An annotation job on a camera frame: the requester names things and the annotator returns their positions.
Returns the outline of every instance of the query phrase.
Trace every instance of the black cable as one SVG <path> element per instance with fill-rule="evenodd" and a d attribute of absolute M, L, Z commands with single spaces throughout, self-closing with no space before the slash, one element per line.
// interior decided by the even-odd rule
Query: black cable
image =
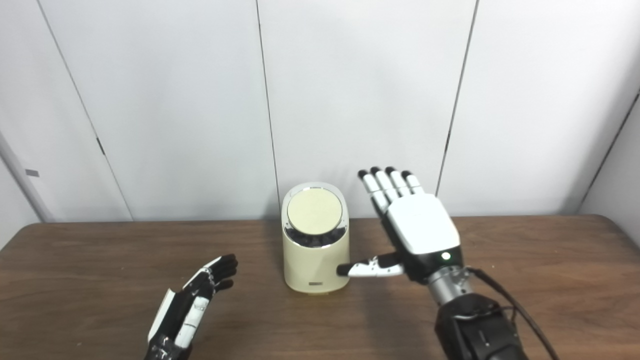
<path fill-rule="evenodd" d="M 491 286 L 497 293 L 499 293 L 505 299 L 507 299 L 507 301 L 509 301 L 513 305 L 513 307 L 516 310 L 518 310 L 518 312 L 522 315 L 524 320 L 529 324 L 529 326 L 531 327 L 531 330 L 533 330 L 533 332 L 536 333 L 538 339 L 540 339 L 540 342 L 542 342 L 542 345 L 544 345 L 545 349 L 549 353 L 549 356 L 553 360 L 560 360 L 553 346 L 551 345 L 551 343 L 549 342 L 545 334 L 542 332 L 542 329 L 540 329 L 540 327 L 538 326 L 538 324 L 536 324 L 536 322 L 533 320 L 531 315 L 529 315 L 529 313 L 524 309 L 524 307 L 522 307 L 522 305 L 520 305 L 520 303 L 516 299 L 514 299 L 511 296 L 511 294 L 509 294 L 509 292 L 502 287 L 502 285 L 500 285 L 496 280 L 493 280 L 492 277 L 490 277 L 486 272 L 482 271 L 481 269 L 467 267 L 467 270 L 469 270 L 469 272 L 474 274 L 478 279 L 484 281 L 487 285 Z"/>

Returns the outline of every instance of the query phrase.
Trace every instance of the panel seam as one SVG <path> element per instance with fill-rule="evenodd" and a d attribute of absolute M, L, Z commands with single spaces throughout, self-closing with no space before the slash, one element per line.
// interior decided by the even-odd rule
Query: panel seam
<path fill-rule="evenodd" d="M 600 166 L 598 167 L 598 170 L 596 170 L 596 173 L 593 175 L 593 178 L 591 179 L 591 182 L 589 183 L 587 190 L 584 192 L 584 196 L 582 196 L 582 200 L 578 205 L 577 211 L 580 211 L 580 208 L 582 208 L 582 205 L 584 205 L 584 201 L 587 199 L 587 195 L 589 195 L 589 192 L 591 191 L 593 184 L 595 184 L 596 179 L 598 178 L 598 175 L 600 175 L 600 172 L 602 171 L 602 167 L 604 166 L 604 163 L 607 161 L 607 158 L 609 158 L 609 155 L 611 154 L 611 150 L 616 145 L 616 142 L 618 141 L 618 137 L 622 132 L 622 128 L 625 127 L 625 124 L 627 123 L 629 116 L 631 116 L 631 113 L 634 107 L 636 106 L 636 103 L 639 97 L 640 97 L 640 90 L 638 91 L 638 93 L 636 93 L 634 100 L 631 102 L 631 106 L 629 107 L 627 114 L 625 115 L 624 119 L 622 120 L 622 123 L 620 124 L 620 127 L 618 128 L 618 132 L 616 132 L 616 135 L 613 137 L 613 140 L 611 141 L 611 144 L 609 145 L 609 148 L 607 149 L 607 152 L 605 153 L 604 158 L 602 158 L 602 161 L 600 162 Z"/>
<path fill-rule="evenodd" d="M 53 29 L 51 28 L 51 23 L 49 23 L 49 18 L 47 17 L 47 14 L 45 13 L 44 7 L 42 7 L 42 3 L 40 2 L 40 0 L 36 0 L 36 2 L 38 3 L 38 7 L 40 8 L 40 13 L 42 14 L 44 22 L 47 24 L 47 29 L 49 30 L 49 34 L 51 34 L 51 38 L 53 39 L 53 42 L 56 45 L 56 49 L 58 50 L 58 54 L 60 55 L 60 58 L 62 59 L 62 63 L 65 64 L 65 69 L 67 70 L 67 74 L 69 75 L 69 79 L 71 80 L 71 83 L 74 86 L 74 90 L 76 91 L 76 95 L 78 96 L 78 99 L 80 100 L 80 104 L 82 106 L 82 109 L 84 110 L 84 115 L 86 116 L 86 119 L 89 121 L 89 125 L 91 125 L 91 130 L 93 131 L 93 134 L 95 135 L 96 139 L 98 139 L 98 142 L 100 143 L 98 132 L 96 132 L 96 130 L 95 130 L 95 126 L 93 125 L 93 121 L 91 120 L 91 116 L 89 116 L 89 111 L 87 110 L 86 105 L 84 104 L 84 99 L 82 98 L 82 95 L 80 94 L 80 90 L 78 90 L 78 86 L 76 84 L 76 80 L 74 79 L 74 76 L 71 74 L 71 69 L 69 68 L 69 64 L 67 63 L 67 59 L 65 58 L 64 54 L 62 53 L 62 49 L 60 48 L 60 45 L 58 43 L 58 39 L 56 38 L 56 35 L 53 33 Z M 129 207 L 129 204 L 127 203 L 127 199 L 124 197 L 124 193 L 122 192 L 122 188 L 120 187 L 120 183 L 118 182 L 116 174 L 113 171 L 113 167 L 111 166 L 111 162 L 109 162 L 109 158 L 106 156 L 106 153 L 104 152 L 104 148 L 102 147 L 101 143 L 100 143 L 100 149 L 101 149 L 101 151 L 102 151 L 102 153 L 104 155 L 105 161 L 107 162 L 107 166 L 109 167 L 109 171 L 111 172 L 111 176 L 113 177 L 113 180 L 115 181 L 116 186 L 118 187 L 118 192 L 120 192 L 120 197 L 122 198 L 122 201 L 124 202 L 124 205 L 127 208 L 127 211 L 129 212 L 129 217 L 131 217 L 132 221 L 135 221 L 135 219 L 133 218 L 133 214 L 131 213 L 131 208 Z"/>
<path fill-rule="evenodd" d="M 280 203 L 280 186 L 278 185 L 278 165 L 276 164 L 276 149 L 273 141 L 273 124 L 271 122 L 271 104 L 269 102 L 269 88 L 267 84 L 267 67 L 264 63 L 264 46 L 262 45 L 262 23 L 260 22 L 260 6 L 258 0 L 255 0 L 255 13 L 258 19 L 258 37 L 260 38 L 260 55 L 262 56 L 262 74 L 264 75 L 264 93 L 267 99 L 267 115 L 269 117 L 269 135 L 271 136 L 271 153 L 273 155 L 273 173 L 276 180 L 276 195 L 278 196 L 279 214 L 282 213 L 282 205 Z"/>
<path fill-rule="evenodd" d="M 467 38 L 467 46 L 465 48 L 465 57 L 462 59 L 462 68 L 460 69 L 460 78 L 458 80 L 458 89 L 456 90 L 456 99 L 453 102 L 453 110 L 451 112 L 451 120 L 449 121 L 449 132 L 447 133 L 447 141 L 444 145 L 444 152 L 442 153 L 442 161 L 440 162 L 440 173 L 438 174 L 438 184 L 436 185 L 436 193 L 438 196 L 440 191 L 440 183 L 442 181 L 442 173 L 444 172 L 444 163 L 447 159 L 447 151 L 449 150 L 449 142 L 451 141 L 451 131 L 453 129 L 453 120 L 456 117 L 456 110 L 458 109 L 458 99 L 460 98 L 460 89 L 462 88 L 462 79 L 465 75 L 465 68 L 467 67 L 467 57 L 469 55 L 469 47 L 471 46 L 471 38 L 474 34 L 474 26 L 476 25 L 476 15 L 478 13 L 478 6 L 480 0 L 476 0 L 476 6 L 474 7 L 474 14 L 471 18 L 471 26 L 469 27 L 469 36 Z"/>

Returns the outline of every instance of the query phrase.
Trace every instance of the robot finger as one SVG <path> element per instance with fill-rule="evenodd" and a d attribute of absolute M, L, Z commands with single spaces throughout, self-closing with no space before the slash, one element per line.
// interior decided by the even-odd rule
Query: robot finger
<path fill-rule="evenodd" d="M 420 185 L 420 181 L 418 181 L 418 178 L 415 177 L 415 175 L 413 175 L 410 171 L 408 170 L 403 171 L 402 177 L 404 178 L 406 183 L 409 185 L 409 188 L 411 189 L 412 193 L 424 193 L 424 190 Z"/>
<path fill-rule="evenodd" d="M 236 264 L 237 266 L 238 262 L 236 260 L 235 254 L 227 254 L 224 256 L 220 256 L 218 259 L 211 261 L 210 263 L 206 264 L 204 267 L 209 268 L 211 271 L 215 271 L 217 268 L 227 266 L 229 264 Z"/>
<path fill-rule="evenodd" d="M 336 268 L 338 276 L 389 277 L 404 274 L 404 266 L 396 252 L 374 256 L 352 264 L 341 264 Z"/>
<path fill-rule="evenodd" d="M 376 177 L 378 184 L 380 184 L 380 188 L 387 196 L 389 203 L 393 203 L 398 199 L 398 192 L 396 188 L 391 184 L 391 180 L 389 176 L 384 171 L 381 171 L 379 167 L 372 167 L 371 174 Z"/>
<path fill-rule="evenodd" d="M 231 280 L 231 279 L 226 279 L 226 280 L 222 280 L 222 281 L 220 281 L 220 282 L 219 282 L 219 283 L 218 283 L 218 284 L 213 288 L 213 290 L 214 290 L 214 292 L 216 292 L 216 293 L 217 293 L 217 292 L 219 292 L 219 291 L 229 289 L 229 288 L 231 288 L 233 285 L 234 285 L 234 281 L 233 281 L 233 280 Z"/>
<path fill-rule="evenodd" d="M 409 187 L 406 185 L 406 182 L 404 181 L 398 170 L 396 170 L 394 167 L 387 167 L 385 169 L 385 172 L 391 178 L 391 181 L 393 182 L 401 197 L 411 195 L 411 190 L 409 190 Z"/>
<path fill-rule="evenodd" d="M 387 212 L 387 208 L 389 207 L 389 202 L 385 197 L 385 194 L 380 190 L 378 186 L 378 182 L 375 177 L 368 173 L 366 170 L 360 170 L 358 172 L 358 176 L 362 180 L 364 187 L 367 189 L 369 196 L 371 196 L 371 201 L 373 202 L 374 208 L 378 212 L 378 215 L 382 216 Z"/>
<path fill-rule="evenodd" d="M 237 269 L 233 268 L 224 268 L 217 271 L 215 274 L 211 274 L 213 276 L 213 282 L 216 284 L 220 281 L 226 279 L 227 277 L 232 277 L 237 273 Z"/>

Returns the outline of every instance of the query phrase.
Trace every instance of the robotic fingertip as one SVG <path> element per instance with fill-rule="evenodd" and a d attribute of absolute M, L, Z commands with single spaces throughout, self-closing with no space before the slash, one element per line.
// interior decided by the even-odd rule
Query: robotic fingertip
<path fill-rule="evenodd" d="M 220 281 L 213 289 L 214 291 L 217 293 L 219 291 L 222 290 L 226 290 L 231 288 L 234 285 L 234 281 L 231 279 L 226 279 L 226 280 L 222 280 Z"/>
<path fill-rule="evenodd" d="M 349 271 L 353 268 L 353 264 L 341 264 L 335 269 L 338 276 L 349 276 Z"/>

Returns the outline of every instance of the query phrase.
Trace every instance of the white wall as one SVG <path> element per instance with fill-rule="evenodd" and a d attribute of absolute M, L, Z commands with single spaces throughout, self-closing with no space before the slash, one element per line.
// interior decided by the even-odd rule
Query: white wall
<path fill-rule="evenodd" d="M 135 220 L 278 216 L 254 0 L 43 0 Z"/>
<path fill-rule="evenodd" d="M 0 159 L 0 249 L 23 227 L 40 222 L 35 211 Z"/>
<path fill-rule="evenodd" d="M 130 220 L 36 1 L 0 2 L 0 54 L 0 151 L 45 220 Z"/>
<path fill-rule="evenodd" d="M 475 1 L 259 1 L 280 196 L 306 181 L 374 211 L 356 173 L 434 192 Z"/>
<path fill-rule="evenodd" d="M 53 221 L 277 217 L 304 181 L 374 216 L 373 165 L 454 215 L 573 213 L 640 86 L 632 0 L 480 2 L 450 133 L 474 0 L 42 4 L 88 114 L 4 1 L 0 152 Z"/>
<path fill-rule="evenodd" d="M 439 197 L 574 213 L 640 86 L 640 2 L 481 1 Z"/>
<path fill-rule="evenodd" d="M 580 213 L 604 215 L 640 245 L 640 105 L 636 103 Z"/>

